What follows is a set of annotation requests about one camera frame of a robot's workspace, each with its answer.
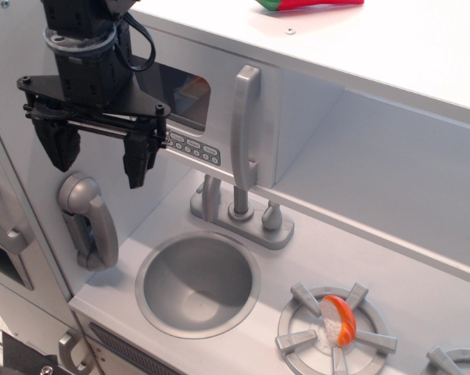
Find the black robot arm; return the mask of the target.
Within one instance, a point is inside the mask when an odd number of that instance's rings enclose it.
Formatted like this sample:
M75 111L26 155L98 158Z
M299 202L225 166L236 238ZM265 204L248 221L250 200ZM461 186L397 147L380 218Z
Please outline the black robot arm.
M44 39L58 73L24 76L26 117L53 166L66 172L80 149L79 130L120 138L124 172L131 188L144 184L156 154L166 146L170 107L138 86L136 73L152 67L132 60L130 30L147 42L150 33L130 13L132 1L45 1Z

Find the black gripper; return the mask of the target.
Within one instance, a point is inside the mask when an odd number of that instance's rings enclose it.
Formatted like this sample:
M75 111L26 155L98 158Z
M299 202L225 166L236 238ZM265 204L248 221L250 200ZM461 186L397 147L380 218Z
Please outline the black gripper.
M124 141L130 189L142 187L166 144L170 108L145 93L132 71L110 52L56 58L56 75L22 76L23 109L52 165L66 172L81 148L79 131Z

